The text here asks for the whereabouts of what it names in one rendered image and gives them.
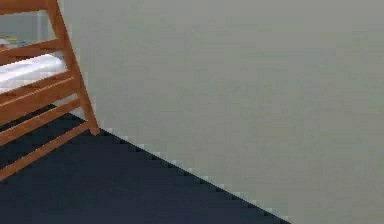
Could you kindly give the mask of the white mattress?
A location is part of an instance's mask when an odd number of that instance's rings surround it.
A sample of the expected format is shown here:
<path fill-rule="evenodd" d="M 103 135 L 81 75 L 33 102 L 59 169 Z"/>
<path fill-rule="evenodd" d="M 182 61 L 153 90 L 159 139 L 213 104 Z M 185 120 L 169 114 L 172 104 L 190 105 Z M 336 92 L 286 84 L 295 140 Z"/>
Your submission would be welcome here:
<path fill-rule="evenodd" d="M 65 63 L 51 54 L 0 66 L 0 94 L 65 71 Z"/>

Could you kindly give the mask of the brown wooden bed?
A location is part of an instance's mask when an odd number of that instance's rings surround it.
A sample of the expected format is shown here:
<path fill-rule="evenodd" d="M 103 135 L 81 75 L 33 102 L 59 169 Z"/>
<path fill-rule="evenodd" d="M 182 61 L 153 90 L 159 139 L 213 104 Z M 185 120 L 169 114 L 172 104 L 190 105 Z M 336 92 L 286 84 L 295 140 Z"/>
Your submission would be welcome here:
<path fill-rule="evenodd" d="M 0 181 L 7 179 L 86 130 L 90 131 L 93 135 L 100 133 L 58 1 L 0 0 L 0 15 L 40 10 L 44 10 L 47 13 L 55 37 L 51 40 L 0 51 L 0 66 L 60 51 L 63 53 L 67 70 L 41 81 L 0 93 L 0 126 L 72 94 L 76 98 L 1 131 L 0 147 L 77 108 L 83 111 L 85 121 L 15 162 L 1 168 Z"/>

